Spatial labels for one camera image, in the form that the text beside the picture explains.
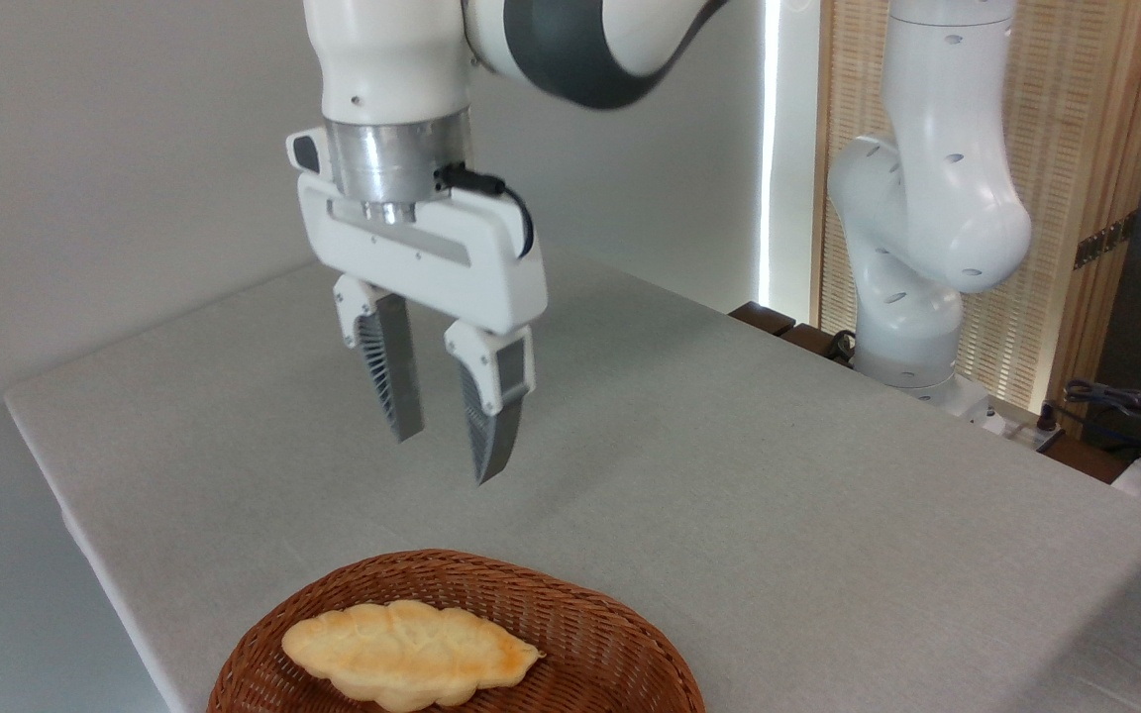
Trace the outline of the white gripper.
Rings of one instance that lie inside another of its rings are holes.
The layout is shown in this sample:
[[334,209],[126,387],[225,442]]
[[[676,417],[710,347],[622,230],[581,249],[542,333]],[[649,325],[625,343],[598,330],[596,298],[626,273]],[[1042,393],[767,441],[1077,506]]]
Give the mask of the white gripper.
[[475,483],[489,481],[512,455],[536,387],[533,330],[521,326],[549,301],[521,208],[450,191],[413,208],[413,222],[369,220],[337,189],[323,128],[290,135],[285,149],[313,253],[343,272],[332,287],[343,345],[362,357],[394,437],[424,429],[407,298],[458,319],[445,345],[461,376]]

